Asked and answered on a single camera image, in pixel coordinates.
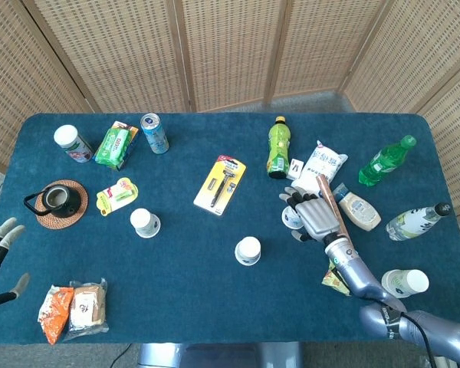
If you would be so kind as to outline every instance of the orange snack bag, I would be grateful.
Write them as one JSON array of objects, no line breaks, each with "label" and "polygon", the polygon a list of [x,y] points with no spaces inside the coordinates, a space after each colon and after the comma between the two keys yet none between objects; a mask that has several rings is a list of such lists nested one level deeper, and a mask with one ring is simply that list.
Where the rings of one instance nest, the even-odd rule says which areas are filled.
[{"label": "orange snack bag", "polygon": [[61,331],[68,321],[70,303],[73,297],[74,289],[72,287],[51,285],[43,305],[39,309],[38,322],[51,345],[58,341]]}]

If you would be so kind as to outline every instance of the green soda bottle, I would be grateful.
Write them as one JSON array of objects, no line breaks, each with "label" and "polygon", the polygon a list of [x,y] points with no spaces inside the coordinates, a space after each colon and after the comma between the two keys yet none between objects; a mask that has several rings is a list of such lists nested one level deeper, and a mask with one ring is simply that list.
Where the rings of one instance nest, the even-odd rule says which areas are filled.
[{"label": "green soda bottle", "polygon": [[284,179],[290,169],[288,147],[291,133],[284,117],[277,117],[276,124],[269,130],[268,175],[273,179]]},{"label": "green soda bottle", "polygon": [[413,136],[404,136],[400,143],[382,149],[360,170],[360,183],[365,186],[376,185],[386,174],[404,163],[407,153],[416,143],[416,138]]}]

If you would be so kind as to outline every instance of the woven coaster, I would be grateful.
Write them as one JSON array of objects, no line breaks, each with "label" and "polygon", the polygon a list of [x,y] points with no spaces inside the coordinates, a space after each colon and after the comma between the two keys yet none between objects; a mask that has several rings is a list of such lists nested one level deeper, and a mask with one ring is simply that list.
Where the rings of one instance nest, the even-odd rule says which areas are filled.
[{"label": "woven coaster", "polygon": [[[48,184],[45,186],[42,190],[45,190],[49,186],[56,186],[57,184],[61,184],[63,186],[69,186],[70,188],[76,189],[78,194],[80,194],[80,208],[78,211],[67,218],[59,218],[53,216],[51,213],[46,215],[46,216],[37,216],[36,219],[38,222],[43,225],[45,228],[50,228],[53,230],[58,230],[59,228],[67,228],[68,226],[72,226],[75,222],[81,219],[81,217],[84,215],[85,211],[87,211],[87,204],[89,202],[89,196],[87,194],[87,190],[79,183],[75,182],[74,180],[58,180],[56,182],[52,182],[51,184]],[[38,211],[44,211],[46,207],[43,205],[43,194],[38,195],[38,198],[36,199],[36,204],[34,207]]]}]

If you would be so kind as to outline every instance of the beige sauce bottle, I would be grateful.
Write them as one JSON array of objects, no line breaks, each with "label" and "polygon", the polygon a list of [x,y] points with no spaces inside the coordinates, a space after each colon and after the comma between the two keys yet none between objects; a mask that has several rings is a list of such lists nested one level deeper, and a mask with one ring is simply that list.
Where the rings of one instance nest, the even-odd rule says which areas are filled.
[{"label": "beige sauce bottle", "polygon": [[344,183],[339,184],[332,194],[334,200],[354,225],[368,232],[380,223],[380,215],[374,207],[363,198],[350,192]]}]

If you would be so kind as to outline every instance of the blue tablecloth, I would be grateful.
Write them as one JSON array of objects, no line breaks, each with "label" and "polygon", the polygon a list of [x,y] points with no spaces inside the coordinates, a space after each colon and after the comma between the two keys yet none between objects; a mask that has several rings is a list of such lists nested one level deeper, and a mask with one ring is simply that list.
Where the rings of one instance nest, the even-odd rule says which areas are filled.
[{"label": "blue tablecloth", "polygon": [[[0,270],[0,291],[28,271],[24,295],[0,306],[0,343],[41,343],[38,310],[51,284],[106,278],[108,333],[74,342],[225,343],[290,340],[366,340],[358,318],[366,302],[321,285],[328,260],[318,243],[299,243],[281,222],[278,198],[288,180],[268,178],[268,131],[274,114],[160,114],[170,142],[163,155],[144,136],[121,172],[76,163],[54,143],[63,124],[75,125],[97,148],[115,120],[139,126],[141,113],[38,114],[19,133],[0,198],[0,224],[10,216],[26,225]],[[383,220],[371,232],[346,224],[360,255],[380,279],[385,271],[419,268],[430,279],[427,292],[404,299],[409,310],[425,310],[460,322],[460,232],[455,216],[425,235],[389,240],[385,224],[407,209],[449,202],[428,124],[411,114],[285,114],[291,130],[290,157],[306,161],[321,140],[349,159],[333,181],[372,203]],[[378,186],[357,182],[358,171],[386,144],[412,134],[418,145],[405,164]],[[220,154],[247,165],[222,217],[192,204]],[[127,176],[137,200],[107,217],[96,193]],[[89,193],[85,216],[64,230],[41,227],[22,199],[58,179],[81,182]],[[140,238],[130,214],[146,208],[162,222],[160,233]],[[237,242],[253,235],[261,260],[244,267],[235,260]]]}]

